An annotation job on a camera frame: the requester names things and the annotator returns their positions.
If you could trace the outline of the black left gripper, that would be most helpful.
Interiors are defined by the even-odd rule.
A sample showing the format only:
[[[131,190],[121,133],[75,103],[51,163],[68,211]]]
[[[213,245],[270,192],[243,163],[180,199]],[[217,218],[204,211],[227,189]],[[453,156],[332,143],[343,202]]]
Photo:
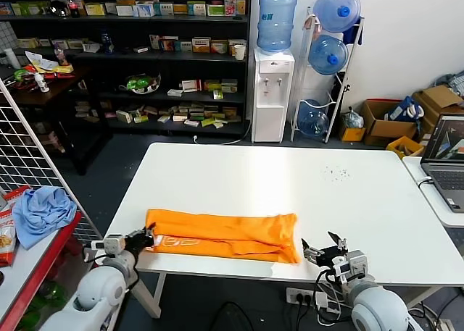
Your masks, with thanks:
[[[125,237],[125,251],[133,255],[139,255],[144,249],[154,251],[153,229],[156,223],[153,222],[148,226],[137,231],[137,235]]]

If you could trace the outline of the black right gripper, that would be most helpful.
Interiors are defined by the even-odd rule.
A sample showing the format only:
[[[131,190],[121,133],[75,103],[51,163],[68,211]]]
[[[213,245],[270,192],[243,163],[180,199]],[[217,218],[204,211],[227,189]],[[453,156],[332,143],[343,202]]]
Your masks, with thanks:
[[[337,257],[343,257],[347,252],[347,239],[341,238],[334,232],[328,231],[330,238],[334,241],[337,246],[331,246],[323,249],[316,249],[311,247],[305,239],[301,239],[303,247],[303,256],[309,262],[315,262],[319,267],[334,266],[334,259]]]

